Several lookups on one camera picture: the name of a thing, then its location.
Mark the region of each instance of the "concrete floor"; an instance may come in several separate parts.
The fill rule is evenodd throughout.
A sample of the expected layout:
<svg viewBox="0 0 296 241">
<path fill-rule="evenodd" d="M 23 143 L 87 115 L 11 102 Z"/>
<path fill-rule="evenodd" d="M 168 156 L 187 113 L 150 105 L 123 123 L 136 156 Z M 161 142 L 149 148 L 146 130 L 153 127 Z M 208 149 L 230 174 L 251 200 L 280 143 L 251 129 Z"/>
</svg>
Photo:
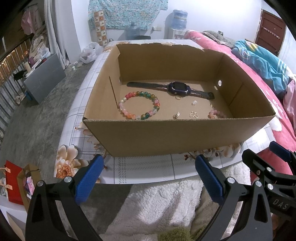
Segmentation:
<svg viewBox="0 0 296 241">
<path fill-rule="evenodd" d="M 28 163 L 39 166 L 46 183 L 56 183 L 54 161 L 68 111 L 92 63 L 65 70 L 66 77 L 38 105 L 26 98 L 16 109 L 5 132 L 0 151 L 0 166 L 6 160 L 24 167 Z M 96 184 L 87 202 L 81 205 L 86 217 L 99 233 L 104 233 L 120 210 L 131 185 Z M 65 214 L 61 218 L 70 234 Z"/>
</svg>

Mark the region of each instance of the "watch face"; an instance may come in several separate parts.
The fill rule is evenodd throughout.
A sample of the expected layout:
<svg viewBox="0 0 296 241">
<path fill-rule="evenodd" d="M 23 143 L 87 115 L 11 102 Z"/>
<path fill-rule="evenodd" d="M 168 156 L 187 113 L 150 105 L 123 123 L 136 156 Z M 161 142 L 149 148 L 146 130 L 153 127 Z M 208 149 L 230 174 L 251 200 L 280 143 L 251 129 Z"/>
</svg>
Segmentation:
<svg viewBox="0 0 296 241">
<path fill-rule="evenodd" d="M 184 83 L 181 83 L 181 82 L 173 82 L 173 88 L 175 90 L 186 91 L 187 90 L 187 84 L 184 84 Z"/>
</svg>

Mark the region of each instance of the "black watch strap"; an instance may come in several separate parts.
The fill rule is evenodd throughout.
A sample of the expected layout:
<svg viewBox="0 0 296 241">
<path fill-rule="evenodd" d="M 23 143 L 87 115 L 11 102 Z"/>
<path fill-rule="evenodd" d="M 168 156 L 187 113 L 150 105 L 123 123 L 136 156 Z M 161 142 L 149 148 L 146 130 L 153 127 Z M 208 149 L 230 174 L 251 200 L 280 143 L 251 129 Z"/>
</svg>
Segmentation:
<svg viewBox="0 0 296 241">
<path fill-rule="evenodd" d="M 165 84 L 154 84 L 154 83 L 141 83 L 141 82 L 128 82 L 127 87 L 137 87 L 144 89 L 155 89 L 155 90 L 168 90 L 168 85 Z"/>
<path fill-rule="evenodd" d="M 198 90 L 191 89 L 190 95 L 200 97 L 203 99 L 208 99 L 208 100 L 215 99 L 213 92 L 204 92 L 204 91 L 198 91 Z"/>
</svg>

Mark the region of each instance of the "curtain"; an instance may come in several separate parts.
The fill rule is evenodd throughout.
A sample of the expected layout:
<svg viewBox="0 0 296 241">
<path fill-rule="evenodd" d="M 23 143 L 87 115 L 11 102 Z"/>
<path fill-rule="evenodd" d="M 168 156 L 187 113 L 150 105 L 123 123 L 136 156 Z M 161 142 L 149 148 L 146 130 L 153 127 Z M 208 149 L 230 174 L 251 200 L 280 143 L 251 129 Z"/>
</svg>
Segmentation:
<svg viewBox="0 0 296 241">
<path fill-rule="evenodd" d="M 59 28 L 59 13 L 55 8 L 56 0 L 44 0 L 44 19 L 48 32 L 50 53 L 56 53 L 63 69 L 67 68 L 69 61 L 66 59 L 66 50 Z"/>
</svg>

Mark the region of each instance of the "brown door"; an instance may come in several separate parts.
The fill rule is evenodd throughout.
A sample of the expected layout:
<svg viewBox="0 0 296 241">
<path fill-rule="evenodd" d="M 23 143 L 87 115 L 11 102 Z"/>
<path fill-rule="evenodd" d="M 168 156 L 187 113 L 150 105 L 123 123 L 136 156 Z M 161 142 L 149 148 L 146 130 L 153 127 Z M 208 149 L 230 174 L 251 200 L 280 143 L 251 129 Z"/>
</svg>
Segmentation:
<svg viewBox="0 0 296 241">
<path fill-rule="evenodd" d="M 286 24 L 281 18 L 263 10 L 255 43 L 278 56 L 284 40 L 285 29 Z"/>
</svg>

